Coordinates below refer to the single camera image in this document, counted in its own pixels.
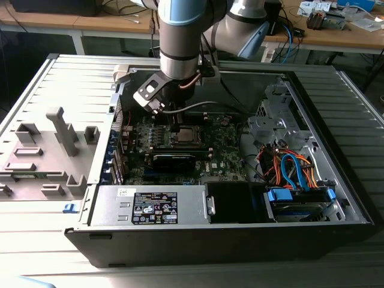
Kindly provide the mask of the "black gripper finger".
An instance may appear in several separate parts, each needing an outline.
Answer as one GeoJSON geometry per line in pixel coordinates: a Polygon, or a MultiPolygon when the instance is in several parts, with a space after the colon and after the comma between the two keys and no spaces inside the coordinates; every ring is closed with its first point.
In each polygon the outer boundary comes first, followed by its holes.
{"type": "MultiPolygon", "coordinates": [[[[171,110],[179,110],[184,108],[184,103],[171,103],[171,110]]],[[[184,123],[184,112],[179,112],[171,115],[172,123],[170,125],[170,130],[173,133],[178,133],[180,131],[181,125],[184,123]]]]}

